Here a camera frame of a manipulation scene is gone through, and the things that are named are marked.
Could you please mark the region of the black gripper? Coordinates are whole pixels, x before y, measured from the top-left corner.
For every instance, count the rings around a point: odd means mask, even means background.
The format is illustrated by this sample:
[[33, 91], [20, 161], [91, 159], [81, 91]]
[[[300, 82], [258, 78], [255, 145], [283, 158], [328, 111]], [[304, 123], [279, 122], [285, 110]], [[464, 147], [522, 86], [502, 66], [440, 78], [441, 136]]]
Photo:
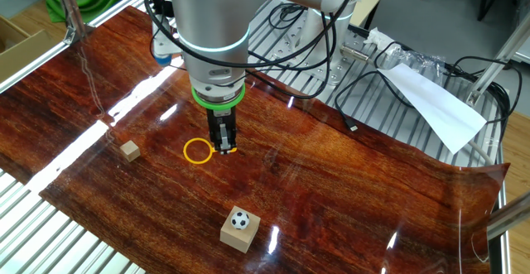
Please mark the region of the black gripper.
[[236, 108], [225, 110], [206, 109], [210, 137], [214, 149], [222, 155], [237, 147]]

